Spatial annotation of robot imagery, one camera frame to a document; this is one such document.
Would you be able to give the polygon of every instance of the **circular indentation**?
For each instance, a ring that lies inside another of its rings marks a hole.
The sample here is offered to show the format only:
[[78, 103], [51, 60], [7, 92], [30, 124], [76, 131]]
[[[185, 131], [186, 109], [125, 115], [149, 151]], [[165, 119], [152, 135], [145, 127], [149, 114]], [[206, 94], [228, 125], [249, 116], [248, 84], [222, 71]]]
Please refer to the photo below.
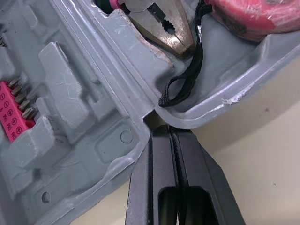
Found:
[[45, 191], [43, 194], [42, 194], [42, 202], [44, 204], [48, 204], [49, 202], [51, 201], [51, 195], [49, 192]]
[[6, 102], [4, 103], [4, 108], [7, 108], [8, 106], [9, 106], [9, 102], [6, 101]]
[[31, 122], [25, 122], [25, 125], [28, 127], [28, 128], [33, 128], [34, 124], [31, 123]]
[[13, 125], [16, 125], [17, 124], [17, 118], [13, 118], [12, 120], [11, 120], [11, 123], [13, 124]]
[[130, 130], [124, 130], [121, 135], [120, 139], [123, 143], [129, 144], [132, 142], [133, 136]]
[[21, 127], [17, 127], [17, 129], [15, 131], [17, 132], [17, 134], [20, 134], [22, 132], [22, 128]]
[[12, 115], [13, 115], [13, 110], [10, 109], [10, 110], [8, 111], [7, 115], [8, 115], [8, 116], [12, 116]]

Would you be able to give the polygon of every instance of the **screwdriver bit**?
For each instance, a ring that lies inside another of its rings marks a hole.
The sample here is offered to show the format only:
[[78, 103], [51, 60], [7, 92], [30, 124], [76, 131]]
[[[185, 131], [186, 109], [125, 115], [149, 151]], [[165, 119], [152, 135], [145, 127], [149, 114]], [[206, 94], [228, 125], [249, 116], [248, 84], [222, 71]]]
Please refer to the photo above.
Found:
[[12, 94], [13, 96], [16, 96], [17, 94], [19, 94], [19, 92], [20, 92], [21, 90], [22, 90], [22, 86], [21, 86], [21, 85], [16, 86], [15, 89], [13, 89], [13, 90], [11, 91], [11, 94]]
[[25, 109], [29, 106], [29, 104], [30, 104], [29, 100], [23, 101], [22, 104], [19, 105], [19, 110], [24, 112]]
[[22, 117], [26, 120], [30, 120], [33, 118], [35, 114], [35, 109], [34, 108], [28, 108], [25, 110], [25, 112], [22, 113]]
[[17, 104], [21, 104], [25, 98], [26, 98], [26, 92], [23, 92], [23, 93], [19, 94], [17, 97], [15, 97], [15, 102]]
[[18, 83], [18, 81], [19, 81], [19, 78], [18, 78], [18, 77], [15, 78], [15, 79], [13, 79], [13, 80], [8, 84], [8, 87], [9, 87], [9, 88], [13, 88], [13, 87]]
[[34, 110], [29, 114], [29, 116], [28, 116], [28, 120], [31, 120], [32, 118], [34, 118], [35, 117], [35, 115], [37, 114], [37, 111], [35, 110], [35, 108], [33, 108]]

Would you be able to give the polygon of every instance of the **molded plastic compartment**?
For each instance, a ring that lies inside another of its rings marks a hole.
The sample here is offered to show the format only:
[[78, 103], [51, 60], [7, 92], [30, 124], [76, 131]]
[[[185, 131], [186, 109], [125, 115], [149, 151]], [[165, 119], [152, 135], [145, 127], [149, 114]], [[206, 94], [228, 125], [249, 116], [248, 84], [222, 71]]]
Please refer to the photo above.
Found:
[[55, 2], [0, 3], [0, 80], [20, 76], [39, 111], [12, 144], [0, 128], [1, 225], [69, 224], [129, 179], [150, 137], [105, 81], [113, 64], [85, 57]]
[[[183, 1], [191, 24], [196, 5]], [[300, 53], [299, 32], [257, 45], [206, 16], [193, 93], [162, 109], [166, 81], [189, 61], [147, 42], [121, 10], [106, 15], [92, 0], [3, 0], [0, 35], [0, 80], [20, 76], [39, 111], [12, 144], [0, 128], [1, 225], [69, 224], [129, 179], [150, 138], [150, 112], [179, 128], [200, 126]]]

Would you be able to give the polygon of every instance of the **pliers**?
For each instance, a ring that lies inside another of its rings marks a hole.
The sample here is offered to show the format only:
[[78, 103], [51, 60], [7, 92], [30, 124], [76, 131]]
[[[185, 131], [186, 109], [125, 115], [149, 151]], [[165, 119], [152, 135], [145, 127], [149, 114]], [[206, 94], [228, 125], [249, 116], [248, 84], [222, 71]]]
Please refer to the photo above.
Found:
[[245, 225], [222, 169], [188, 130], [154, 132], [131, 174], [126, 225]]
[[149, 40], [185, 58], [195, 42], [180, 0], [118, 0], [129, 10], [129, 18]]

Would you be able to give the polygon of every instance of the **screw hole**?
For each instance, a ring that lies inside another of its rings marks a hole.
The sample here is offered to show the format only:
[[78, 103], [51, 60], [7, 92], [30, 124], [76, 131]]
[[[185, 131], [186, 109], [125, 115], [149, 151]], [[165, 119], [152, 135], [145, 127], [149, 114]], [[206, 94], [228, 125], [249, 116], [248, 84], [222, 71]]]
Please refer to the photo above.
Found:
[[42, 202], [44, 204], [48, 204], [49, 202], [51, 201], [51, 195], [49, 192], [45, 191], [43, 194], [42, 194]]

